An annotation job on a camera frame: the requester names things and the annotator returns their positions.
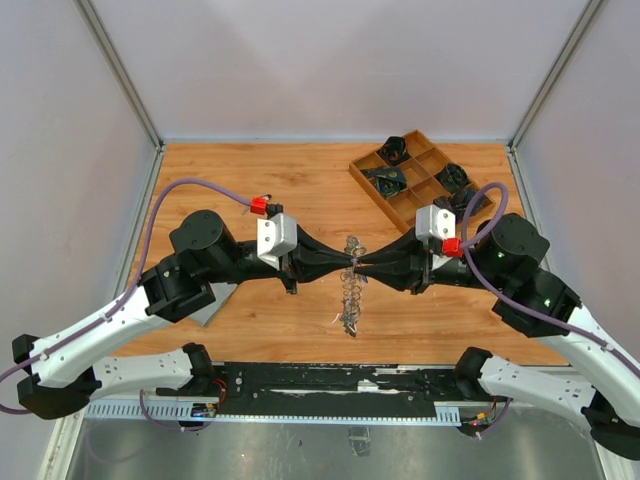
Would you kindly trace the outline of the wooden compartment tray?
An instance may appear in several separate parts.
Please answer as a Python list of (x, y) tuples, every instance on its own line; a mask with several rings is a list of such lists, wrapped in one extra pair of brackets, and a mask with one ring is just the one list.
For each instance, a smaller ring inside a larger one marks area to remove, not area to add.
[(419, 130), (405, 134), (404, 138), (409, 158), (399, 168), (407, 180), (407, 187), (400, 193), (385, 198), (376, 189), (375, 182), (365, 176), (366, 170), (386, 165), (377, 149), (350, 162), (348, 167), (349, 174), (365, 194), (361, 210), (375, 218), (386, 218), (402, 233), (415, 225), (418, 208), (447, 193), (437, 178), (447, 164), (462, 167), (476, 188), (511, 178), (506, 155), (500, 153), (496, 145), (436, 145)]

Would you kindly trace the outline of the grey felt cloth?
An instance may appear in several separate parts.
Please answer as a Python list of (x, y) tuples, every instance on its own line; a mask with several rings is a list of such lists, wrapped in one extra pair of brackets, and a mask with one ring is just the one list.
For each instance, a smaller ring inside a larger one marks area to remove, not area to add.
[(236, 284), (229, 283), (211, 283), (210, 287), (215, 301), (190, 315), (190, 318), (201, 327), (207, 327), (213, 322), (215, 316), (228, 303), (238, 288)]

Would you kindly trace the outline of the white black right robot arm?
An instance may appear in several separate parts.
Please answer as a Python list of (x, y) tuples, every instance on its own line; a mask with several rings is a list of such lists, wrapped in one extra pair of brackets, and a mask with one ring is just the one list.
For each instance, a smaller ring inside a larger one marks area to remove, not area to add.
[(579, 295), (541, 266), (550, 243), (518, 214), (495, 216), (469, 239), (434, 236), (417, 225), (399, 240), (363, 256), (356, 267), (413, 295), (448, 285), (492, 293), (499, 319), (563, 356), (580, 374), (562, 381), (528, 371), (478, 347), (454, 367), (453, 387), (466, 400), (485, 393), (563, 416), (607, 450), (639, 458), (639, 363), (605, 332)]

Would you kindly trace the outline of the blue patterned folded cloth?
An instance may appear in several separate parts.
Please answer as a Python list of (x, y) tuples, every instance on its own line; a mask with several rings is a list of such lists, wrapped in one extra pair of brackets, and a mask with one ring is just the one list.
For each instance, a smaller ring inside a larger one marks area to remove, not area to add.
[(363, 169), (361, 173), (384, 199), (397, 196), (408, 189), (405, 174), (397, 166)]

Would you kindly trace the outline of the dark folded cloth pair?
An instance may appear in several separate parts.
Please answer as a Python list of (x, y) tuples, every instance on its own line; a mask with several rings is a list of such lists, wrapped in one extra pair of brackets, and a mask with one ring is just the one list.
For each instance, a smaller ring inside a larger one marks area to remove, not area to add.
[[(433, 200), (432, 204), (437, 206), (438, 208), (452, 212), (455, 215), (456, 223), (460, 223), (463, 219), (466, 208), (468, 207), (469, 203), (476, 193), (477, 189), (471, 185), (468, 185), (453, 194), (441, 195), (436, 197)], [(477, 215), (480, 211), (485, 208), (491, 207), (492, 205), (492, 201), (487, 196), (483, 196), (473, 206), (471, 216)]]

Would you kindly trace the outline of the large metal keyring disc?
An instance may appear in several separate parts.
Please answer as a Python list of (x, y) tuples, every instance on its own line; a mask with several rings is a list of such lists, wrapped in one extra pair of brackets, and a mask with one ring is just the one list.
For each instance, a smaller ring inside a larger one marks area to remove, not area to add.
[[(344, 253), (351, 257), (360, 258), (366, 253), (366, 248), (353, 235), (346, 238)], [(355, 338), (358, 334), (358, 322), (361, 316), (362, 288), (367, 283), (367, 277), (359, 275), (352, 267), (344, 269), (340, 274), (342, 287), (342, 311), (338, 317), (347, 335)]]

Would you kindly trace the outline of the silver key with black tag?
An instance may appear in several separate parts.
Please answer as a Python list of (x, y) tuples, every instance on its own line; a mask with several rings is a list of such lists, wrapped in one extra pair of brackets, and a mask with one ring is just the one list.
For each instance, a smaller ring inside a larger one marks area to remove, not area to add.
[(243, 215), (253, 213), (257, 215), (264, 215), (267, 212), (267, 207), (272, 198), (271, 194), (264, 194), (261, 196), (253, 197), (250, 203), (244, 208)]

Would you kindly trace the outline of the dark green folded cloth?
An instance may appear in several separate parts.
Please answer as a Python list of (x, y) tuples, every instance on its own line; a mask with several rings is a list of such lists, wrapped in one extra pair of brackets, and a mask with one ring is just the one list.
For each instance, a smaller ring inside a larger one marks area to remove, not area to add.
[(450, 194), (455, 194), (470, 184), (466, 171), (453, 162), (447, 163), (435, 178)]

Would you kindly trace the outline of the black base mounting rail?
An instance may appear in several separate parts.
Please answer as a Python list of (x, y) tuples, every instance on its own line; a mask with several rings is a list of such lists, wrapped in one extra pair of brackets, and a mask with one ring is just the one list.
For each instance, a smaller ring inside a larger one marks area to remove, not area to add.
[(217, 362), (196, 395), (226, 387), (221, 412), (249, 417), (418, 418), (437, 402), (489, 403), (477, 387), (458, 384), (450, 367), (400, 364)]

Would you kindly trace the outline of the dark patterned folded cloth top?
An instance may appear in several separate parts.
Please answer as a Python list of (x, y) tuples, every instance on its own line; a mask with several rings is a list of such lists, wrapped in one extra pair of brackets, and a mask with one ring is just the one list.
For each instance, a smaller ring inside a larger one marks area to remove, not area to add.
[(377, 155), (390, 166), (398, 166), (410, 158), (406, 139), (402, 136), (390, 136), (377, 150)]

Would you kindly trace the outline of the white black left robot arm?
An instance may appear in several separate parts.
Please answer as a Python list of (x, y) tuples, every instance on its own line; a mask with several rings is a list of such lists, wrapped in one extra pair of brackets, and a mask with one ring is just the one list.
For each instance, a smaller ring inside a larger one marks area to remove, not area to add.
[(295, 293), (298, 284), (352, 264), (283, 213), (259, 220), (256, 239), (237, 241), (217, 213), (200, 210), (171, 232), (170, 241), (173, 254), (146, 270), (130, 293), (57, 334), (13, 340), (15, 363), (27, 374), (17, 385), (27, 412), (58, 419), (101, 397), (138, 390), (203, 395), (219, 381), (200, 344), (151, 356), (112, 353), (215, 304), (217, 285), (277, 278)]

